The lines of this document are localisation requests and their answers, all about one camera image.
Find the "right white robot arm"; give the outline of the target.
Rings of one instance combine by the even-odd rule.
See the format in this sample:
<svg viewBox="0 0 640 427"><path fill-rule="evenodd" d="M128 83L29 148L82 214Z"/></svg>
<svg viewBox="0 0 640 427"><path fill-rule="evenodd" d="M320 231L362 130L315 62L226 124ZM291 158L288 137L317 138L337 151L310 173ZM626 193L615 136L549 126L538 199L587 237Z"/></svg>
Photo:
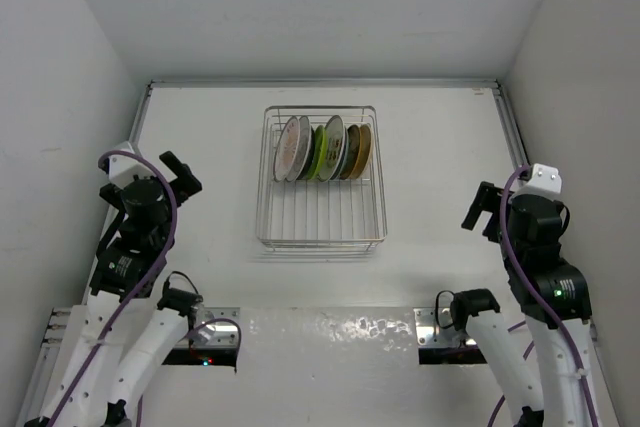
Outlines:
<svg viewBox="0 0 640 427"><path fill-rule="evenodd" d="M537 355L532 373L512 343L501 307L488 289L454 294L450 314L456 331L470 336L483 355L515 426L597 426L589 363L591 304L582 273L561 255L568 208L554 189L513 193L479 185L462 222L500 244L510 289L524 315Z"/></svg>

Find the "white plate orange sunburst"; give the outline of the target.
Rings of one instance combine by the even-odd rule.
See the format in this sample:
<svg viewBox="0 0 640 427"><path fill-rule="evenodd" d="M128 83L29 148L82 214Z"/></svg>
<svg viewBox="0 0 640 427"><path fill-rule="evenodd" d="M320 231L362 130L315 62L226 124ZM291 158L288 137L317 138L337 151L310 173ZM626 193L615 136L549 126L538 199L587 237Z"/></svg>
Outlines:
<svg viewBox="0 0 640 427"><path fill-rule="evenodd" d="M292 116L286 122L276 147L273 164L273 176L276 182L282 182L289 175L296 156L300 138L300 121Z"/></svg>

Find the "teal plate blue floral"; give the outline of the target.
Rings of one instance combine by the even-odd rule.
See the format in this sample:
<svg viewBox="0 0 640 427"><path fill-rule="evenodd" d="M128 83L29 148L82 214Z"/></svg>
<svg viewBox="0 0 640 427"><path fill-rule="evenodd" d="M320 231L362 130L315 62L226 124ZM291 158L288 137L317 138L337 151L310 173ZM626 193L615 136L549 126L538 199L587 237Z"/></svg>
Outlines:
<svg viewBox="0 0 640 427"><path fill-rule="evenodd" d="M332 116L325 126L326 149L322 156L322 165L318 173L318 180L331 180L338 170L345 147L346 131L341 116Z"/></svg>

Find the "black plate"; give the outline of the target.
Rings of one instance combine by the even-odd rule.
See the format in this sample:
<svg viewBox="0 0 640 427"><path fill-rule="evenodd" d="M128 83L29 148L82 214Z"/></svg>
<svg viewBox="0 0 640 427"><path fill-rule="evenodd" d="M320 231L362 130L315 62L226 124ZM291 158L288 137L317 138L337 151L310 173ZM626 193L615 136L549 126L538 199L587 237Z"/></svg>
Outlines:
<svg viewBox="0 0 640 427"><path fill-rule="evenodd" d="M308 178L308 175L314 160L314 156L315 156L315 144L316 144L315 137L316 137L315 129L311 128L308 155L307 155L305 164L303 166L303 169L297 177L298 180L306 180Z"/></svg>

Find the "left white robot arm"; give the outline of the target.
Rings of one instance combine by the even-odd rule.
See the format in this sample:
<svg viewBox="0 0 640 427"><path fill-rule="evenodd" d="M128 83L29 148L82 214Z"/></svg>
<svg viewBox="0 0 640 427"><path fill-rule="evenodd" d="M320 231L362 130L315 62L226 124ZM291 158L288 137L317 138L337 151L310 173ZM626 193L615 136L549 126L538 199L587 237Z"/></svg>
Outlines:
<svg viewBox="0 0 640 427"><path fill-rule="evenodd" d="M160 160L172 181L130 142L99 160L108 176L100 196L117 215L98 244L83 323L62 378L29 426L138 425L147 386L193 325L201 296L169 286L147 324L138 323L174 246L177 210L202 189L172 152Z"/></svg>

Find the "white plate red characters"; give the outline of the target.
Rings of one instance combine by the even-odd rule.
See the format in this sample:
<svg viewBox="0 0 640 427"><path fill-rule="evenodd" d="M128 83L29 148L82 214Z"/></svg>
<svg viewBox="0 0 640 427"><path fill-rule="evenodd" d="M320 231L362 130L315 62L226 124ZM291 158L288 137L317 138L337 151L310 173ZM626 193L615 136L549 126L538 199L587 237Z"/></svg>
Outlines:
<svg viewBox="0 0 640 427"><path fill-rule="evenodd" d="M361 130L358 125L351 125L347 129L348 148L345 150L345 162L340 173L340 179L348 179L354 168L359 156L361 143Z"/></svg>

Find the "yellow brown patterned plate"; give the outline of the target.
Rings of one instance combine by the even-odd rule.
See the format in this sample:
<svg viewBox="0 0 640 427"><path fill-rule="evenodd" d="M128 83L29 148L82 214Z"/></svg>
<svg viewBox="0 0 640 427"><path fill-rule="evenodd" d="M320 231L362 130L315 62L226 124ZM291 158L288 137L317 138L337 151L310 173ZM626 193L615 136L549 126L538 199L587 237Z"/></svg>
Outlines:
<svg viewBox="0 0 640 427"><path fill-rule="evenodd" d="M354 167L348 177L349 180L359 179L367 167L374 144L372 129L369 124L362 124L359 126L360 141L358 154Z"/></svg>

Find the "white plate teal rim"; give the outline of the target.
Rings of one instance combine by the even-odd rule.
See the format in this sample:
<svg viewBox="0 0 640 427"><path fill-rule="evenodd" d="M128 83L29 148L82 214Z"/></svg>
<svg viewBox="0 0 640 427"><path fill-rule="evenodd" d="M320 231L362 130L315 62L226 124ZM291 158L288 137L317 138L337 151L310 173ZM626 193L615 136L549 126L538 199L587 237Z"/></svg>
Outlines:
<svg viewBox="0 0 640 427"><path fill-rule="evenodd" d="M299 118L300 124L300 132L299 132L299 142L298 148L296 150L296 155L294 158L293 166L286 177L286 180L289 182L294 182L300 176L303 167L305 166L310 146L311 146L311 124L310 120L307 116L301 116Z"/></svg>

